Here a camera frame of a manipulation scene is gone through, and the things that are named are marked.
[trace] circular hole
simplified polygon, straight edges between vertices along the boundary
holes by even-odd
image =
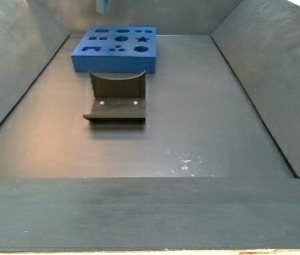
[[[136,50],[137,52],[147,52],[147,51],[149,50],[149,48],[145,47],[145,46],[136,46],[136,47],[134,47],[134,50]]]
[[[116,37],[116,41],[118,41],[118,42],[124,42],[124,41],[126,41],[129,39],[129,37],[126,37],[126,36],[118,36],[118,37]]]
[[[117,32],[118,33],[128,33],[130,30],[128,30],[128,29],[120,29],[120,30],[117,30]]]

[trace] gray surface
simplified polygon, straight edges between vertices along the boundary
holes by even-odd
[[[300,7],[245,0],[212,37],[300,176]]]
[[[116,0],[97,13],[96,0],[40,0],[72,33],[90,26],[157,26],[163,35],[209,35],[241,0]]]
[[[0,180],[0,251],[300,248],[300,180]]]
[[[93,92],[73,69],[78,42],[68,41],[0,128],[0,177],[291,177],[208,36],[159,36],[144,127],[84,120]]]
[[[36,0],[0,0],[0,122],[68,36]]]

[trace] metal bracket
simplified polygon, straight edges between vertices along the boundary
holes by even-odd
[[[126,79],[108,79],[90,73],[94,103],[90,122],[147,120],[147,72]]]

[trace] shape sorter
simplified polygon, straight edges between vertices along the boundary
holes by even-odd
[[[76,72],[155,73],[156,27],[92,27],[72,58]]]

